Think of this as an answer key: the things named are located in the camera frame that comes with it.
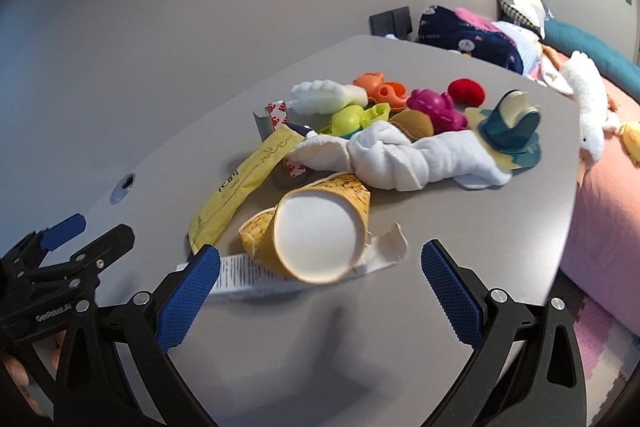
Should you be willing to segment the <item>person's left hand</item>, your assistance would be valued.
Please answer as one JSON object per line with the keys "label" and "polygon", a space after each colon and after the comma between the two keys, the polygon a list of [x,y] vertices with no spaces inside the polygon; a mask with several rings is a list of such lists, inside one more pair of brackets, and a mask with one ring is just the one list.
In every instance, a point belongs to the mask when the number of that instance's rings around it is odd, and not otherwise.
{"label": "person's left hand", "polygon": [[[49,341],[49,346],[51,347],[50,364],[53,369],[53,374],[58,373],[58,363],[60,363],[60,355],[64,338],[65,332],[59,332],[54,334],[52,339]],[[30,409],[39,417],[47,417],[46,412],[42,407],[40,407],[38,401],[27,390],[27,386],[30,384],[30,379],[23,364],[16,358],[10,357],[9,355],[1,355],[1,362],[8,371],[18,391],[21,392],[23,399]]]}

